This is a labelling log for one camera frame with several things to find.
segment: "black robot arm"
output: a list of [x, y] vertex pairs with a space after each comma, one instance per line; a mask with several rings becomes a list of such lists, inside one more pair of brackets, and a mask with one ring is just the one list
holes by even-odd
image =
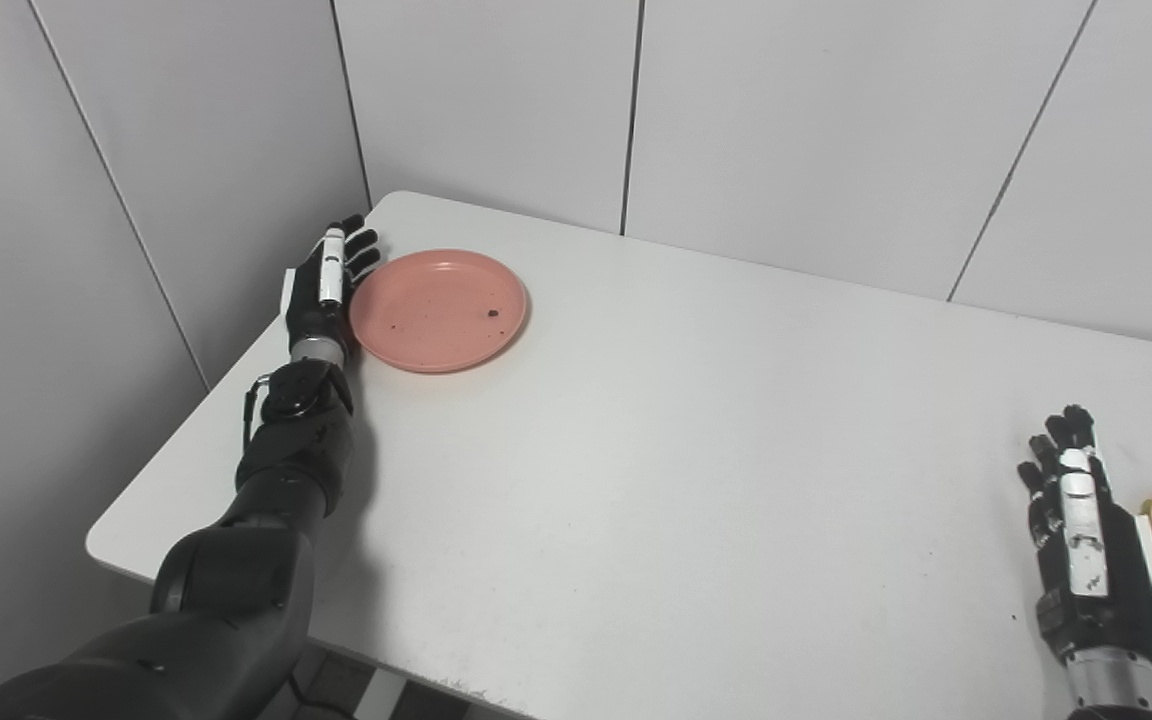
[[296, 270], [291, 363], [268, 378], [229, 509], [168, 552], [150, 614], [0, 685], [0, 720], [247, 720], [273, 698], [306, 643], [314, 543], [353, 454], [344, 313], [379, 259], [361, 217], [329, 226]]

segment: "floor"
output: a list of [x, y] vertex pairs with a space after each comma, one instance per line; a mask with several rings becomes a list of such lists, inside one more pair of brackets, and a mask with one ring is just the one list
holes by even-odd
[[293, 698], [291, 720], [508, 720], [448, 694], [365, 662], [328, 653], [302, 697]]

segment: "cable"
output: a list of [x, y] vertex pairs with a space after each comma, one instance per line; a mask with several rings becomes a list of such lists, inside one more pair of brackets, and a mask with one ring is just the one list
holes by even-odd
[[301, 707], [312, 707], [314, 710], [325, 710], [333, 712], [335, 715], [348, 717], [349, 720], [355, 720], [353, 712], [340, 707], [338, 705], [332, 705], [329, 702], [314, 702], [305, 697], [305, 692], [301, 691], [301, 683], [296, 682], [296, 675], [287, 675], [287, 687], [291, 689], [291, 696], [296, 697], [296, 702], [300, 703]]

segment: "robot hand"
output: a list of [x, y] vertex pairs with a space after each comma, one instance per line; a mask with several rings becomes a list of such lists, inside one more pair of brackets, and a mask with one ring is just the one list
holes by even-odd
[[1152, 719], [1152, 532], [1114, 502], [1092, 416], [1078, 406], [1020, 464], [1043, 597], [1038, 629], [1064, 666], [1070, 719]]
[[319, 357], [343, 365], [357, 347], [348, 328], [349, 297], [380, 264], [376, 232], [362, 227], [362, 215], [331, 223], [314, 251], [283, 286], [283, 314], [291, 358]]

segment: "robotic finger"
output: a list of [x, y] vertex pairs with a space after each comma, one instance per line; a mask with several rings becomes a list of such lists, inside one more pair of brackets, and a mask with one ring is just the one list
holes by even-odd
[[1114, 501], [1091, 414], [1068, 406], [1016, 468], [1043, 576], [1038, 629], [1064, 666], [1070, 719], [1152, 719], [1149, 537]]

